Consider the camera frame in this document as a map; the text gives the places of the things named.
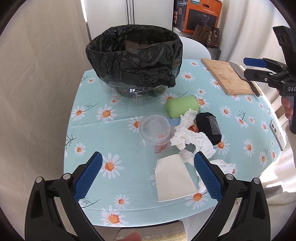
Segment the right hand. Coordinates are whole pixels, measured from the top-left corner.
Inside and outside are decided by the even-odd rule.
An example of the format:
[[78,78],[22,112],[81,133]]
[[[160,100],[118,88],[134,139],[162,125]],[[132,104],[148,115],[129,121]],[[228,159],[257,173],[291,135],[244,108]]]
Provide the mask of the right hand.
[[281,97],[281,104],[284,108],[285,117],[290,121],[293,116],[293,108],[291,107],[291,102],[286,97]]

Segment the left hand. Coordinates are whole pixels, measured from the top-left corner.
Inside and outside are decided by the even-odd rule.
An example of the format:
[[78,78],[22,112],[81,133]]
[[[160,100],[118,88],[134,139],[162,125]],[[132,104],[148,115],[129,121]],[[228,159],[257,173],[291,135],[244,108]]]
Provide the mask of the left hand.
[[138,232],[133,231],[120,241],[142,241],[142,237]]

